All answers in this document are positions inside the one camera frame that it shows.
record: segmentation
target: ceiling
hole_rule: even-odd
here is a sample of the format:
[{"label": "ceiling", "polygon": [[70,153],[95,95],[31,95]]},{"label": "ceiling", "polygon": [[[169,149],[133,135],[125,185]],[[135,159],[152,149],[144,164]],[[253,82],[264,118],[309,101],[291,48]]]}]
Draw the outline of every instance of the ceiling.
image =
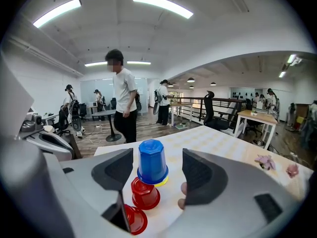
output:
[{"label": "ceiling", "polygon": [[[31,0],[21,12],[33,23],[68,1]],[[192,11],[194,15],[190,19],[133,0],[80,1],[81,7],[49,21],[40,30],[82,64],[104,61],[106,53],[117,48],[126,61],[151,61],[146,69],[155,71],[163,69],[170,50],[190,31],[208,27],[224,15],[248,13],[243,0],[170,0]],[[100,69],[98,66],[85,68],[85,73]],[[219,65],[212,71],[217,73],[222,69]],[[235,69],[245,68],[240,64]]]},{"label": "ceiling", "polygon": [[[258,55],[248,55],[224,59],[222,61],[205,64],[187,73],[170,79],[175,89],[189,89],[210,87],[211,82],[217,86],[248,86],[250,81],[264,80],[293,80],[305,73],[306,69],[317,67],[317,55],[296,53],[302,62],[289,66],[283,78],[279,78],[283,65],[292,52],[271,52]],[[194,83],[187,82],[189,77]]]}]

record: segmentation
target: linear light fixture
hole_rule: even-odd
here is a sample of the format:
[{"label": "linear light fixture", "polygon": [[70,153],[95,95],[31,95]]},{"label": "linear light fixture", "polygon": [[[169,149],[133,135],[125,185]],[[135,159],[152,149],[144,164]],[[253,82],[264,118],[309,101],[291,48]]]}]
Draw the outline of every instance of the linear light fixture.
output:
[{"label": "linear light fixture", "polygon": [[292,63],[295,60],[295,58],[296,58],[295,54],[290,55],[287,63]]},{"label": "linear light fixture", "polygon": [[107,64],[108,63],[106,61],[99,61],[99,62],[87,63],[87,64],[85,64],[85,66],[90,67],[90,66],[107,65]]},{"label": "linear light fixture", "polygon": [[189,10],[183,8],[182,6],[179,6],[178,4],[175,4],[173,2],[170,2],[168,0],[133,0],[134,2],[143,2],[151,5],[155,5],[158,7],[161,7],[163,9],[170,10],[172,12],[175,12],[185,18],[190,18],[193,16],[193,13]]},{"label": "linear light fixture", "polygon": [[151,65],[149,61],[128,61],[127,64],[144,64],[144,65]]},{"label": "linear light fixture", "polygon": [[46,13],[44,16],[40,17],[37,21],[33,23],[34,26],[37,28],[41,27],[44,25],[46,22],[50,21],[51,19],[69,11],[75,8],[78,8],[81,6],[80,0],[72,0],[67,3],[64,3],[60,5],[59,7],[56,7],[55,9],[49,11]]},{"label": "linear light fixture", "polygon": [[285,71],[282,71],[281,74],[279,75],[279,77],[283,77],[285,75]]}]

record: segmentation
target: black railing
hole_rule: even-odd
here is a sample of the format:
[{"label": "black railing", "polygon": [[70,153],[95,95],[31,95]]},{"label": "black railing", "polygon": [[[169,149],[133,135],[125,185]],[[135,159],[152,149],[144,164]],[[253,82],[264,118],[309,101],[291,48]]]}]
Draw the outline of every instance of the black railing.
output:
[{"label": "black railing", "polygon": [[[206,115],[206,109],[204,104],[204,98],[202,97],[174,97],[177,101],[182,103],[193,103],[192,114],[190,114],[190,106],[181,106],[178,108],[178,114],[181,116],[192,115],[194,118],[198,119],[199,123],[203,123],[203,120]],[[229,128],[235,130],[238,113],[242,110],[242,105],[245,101],[236,100],[236,99],[222,99],[222,98],[213,98],[212,106],[214,113],[218,113],[219,117],[222,117],[224,120],[229,121]]]}]

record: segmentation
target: plastic cup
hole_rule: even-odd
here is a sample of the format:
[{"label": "plastic cup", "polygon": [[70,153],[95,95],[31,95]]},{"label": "plastic cup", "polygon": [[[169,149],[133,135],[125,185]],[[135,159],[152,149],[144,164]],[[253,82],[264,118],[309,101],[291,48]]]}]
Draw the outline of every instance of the plastic cup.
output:
[{"label": "plastic cup", "polygon": [[160,200],[159,191],[154,185],[145,184],[136,177],[131,182],[132,202],[143,210],[150,210],[156,207]]},{"label": "plastic cup", "polygon": [[124,205],[125,213],[130,225],[130,231],[133,235],[142,233],[148,225],[148,218],[145,213],[136,207]]},{"label": "plastic cup", "polygon": [[164,147],[160,141],[150,139],[140,144],[137,174],[143,183],[150,185],[167,181],[168,167]]}]

